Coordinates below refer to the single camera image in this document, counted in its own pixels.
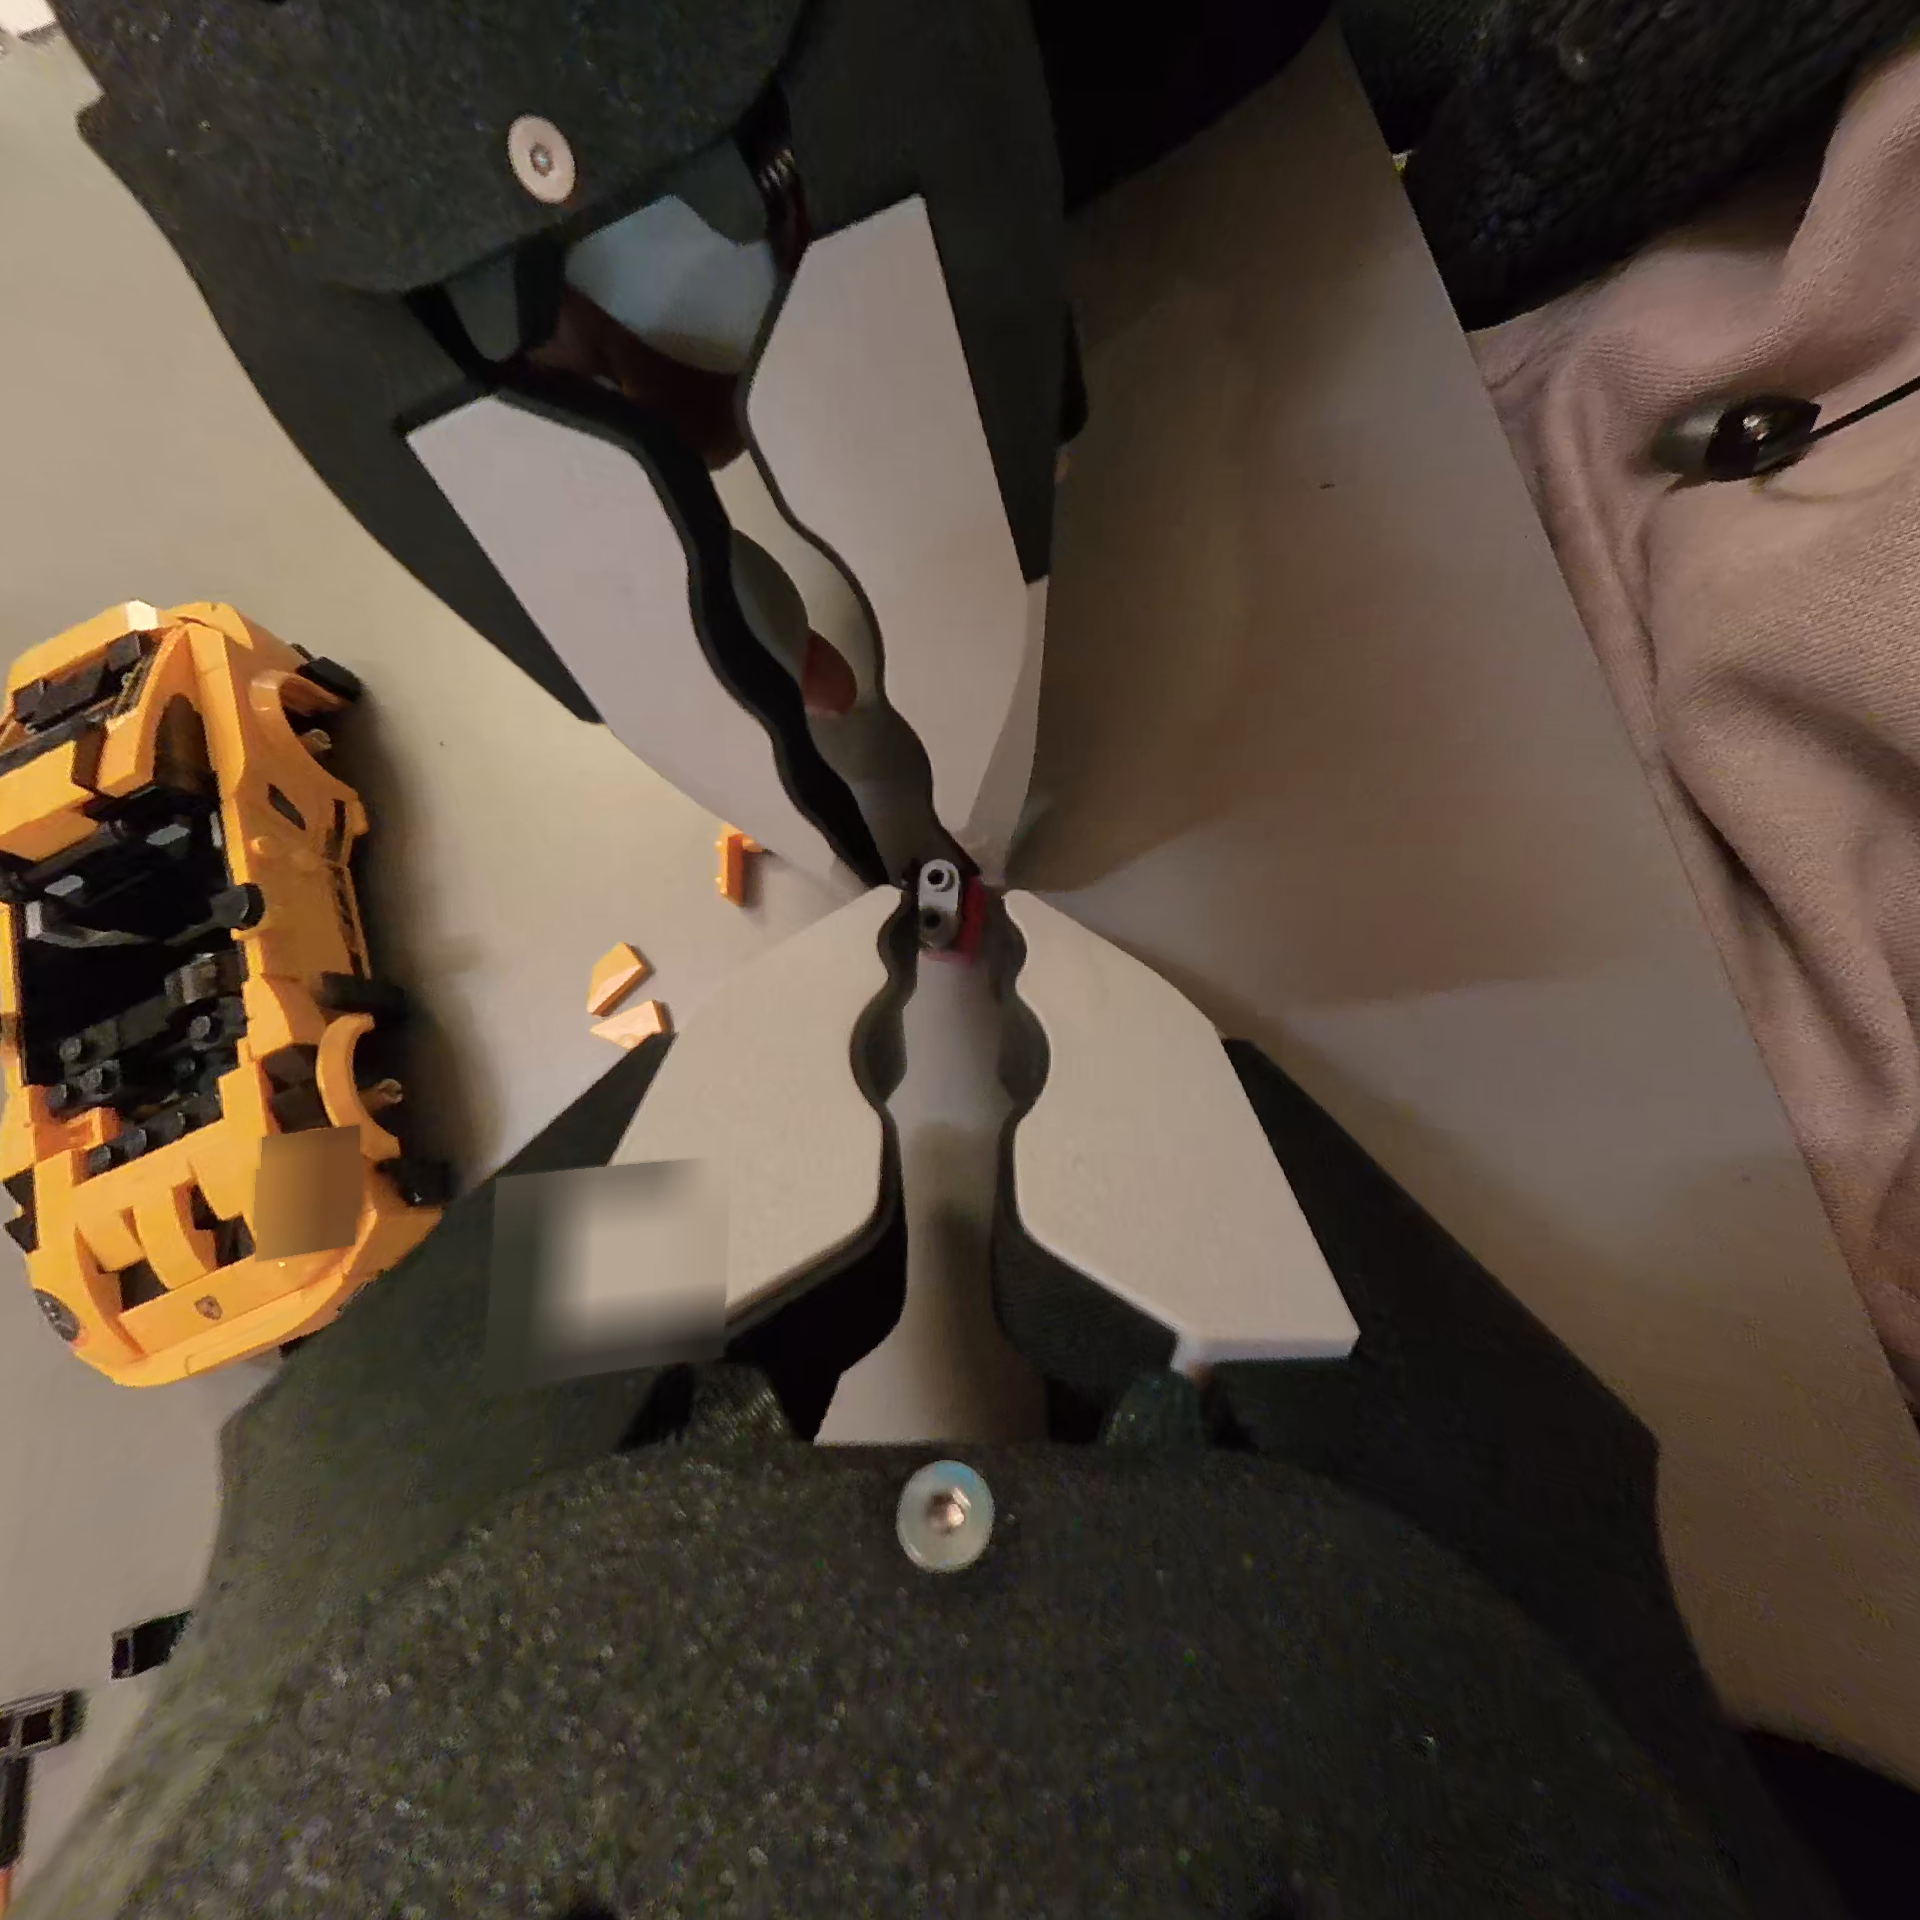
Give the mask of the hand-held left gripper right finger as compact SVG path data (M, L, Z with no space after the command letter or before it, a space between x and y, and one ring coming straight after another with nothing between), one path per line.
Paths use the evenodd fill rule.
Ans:
M1217 1023L1039 894L992 907L992 1313L1047 1441L1128 1395L1348 1361L1359 1318Z

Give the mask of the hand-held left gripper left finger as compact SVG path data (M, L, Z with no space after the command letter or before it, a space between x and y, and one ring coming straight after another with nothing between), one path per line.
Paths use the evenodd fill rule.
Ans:
M838 907L714 993L616 1151L616 1164L700 1164L722 1242L718 1354L754 1370L807 1442L905 1307L890 1100L915 985L905 892Z

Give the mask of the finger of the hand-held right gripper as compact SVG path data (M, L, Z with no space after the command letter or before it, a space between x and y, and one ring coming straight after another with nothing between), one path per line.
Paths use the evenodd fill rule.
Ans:
M665 429L495 390L408 445L630 753L816 879L887 879L800 686L752 634L706 468Z
M1023 571L923 197L806 249L745 422L778 503L872 615L940 825L1004 873L1033 782L1050 583Z

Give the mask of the pile of small lego parts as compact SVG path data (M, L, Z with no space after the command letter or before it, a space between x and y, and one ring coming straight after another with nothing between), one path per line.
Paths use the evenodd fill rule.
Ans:
M7 1697L3 1706L3 1914L78 1828L129 1747L192 1614L116 1627L97 1684Z

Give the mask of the orange lego car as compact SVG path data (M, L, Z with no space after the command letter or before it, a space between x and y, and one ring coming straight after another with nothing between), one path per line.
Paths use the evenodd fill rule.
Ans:
M329 766L361 692L223 603L129 602L4 674L4 1231L119 1386L311 1337L454 1195Z

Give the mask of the black fleece jacket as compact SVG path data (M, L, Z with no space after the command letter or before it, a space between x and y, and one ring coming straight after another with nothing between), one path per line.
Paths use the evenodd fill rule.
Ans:
M1916 2L1337 4L1463 330L1612 270L1833 126Z

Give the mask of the black lavalier microphone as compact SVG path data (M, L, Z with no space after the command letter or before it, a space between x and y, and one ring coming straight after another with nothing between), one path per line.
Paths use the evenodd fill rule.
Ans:
M1839 415L1828 415L1818 401L1788 394L1705 401L1671 415L1652 435L1648 457L1657 470L1684 484L1761 481L1916 395L1918 377L1911 377Z

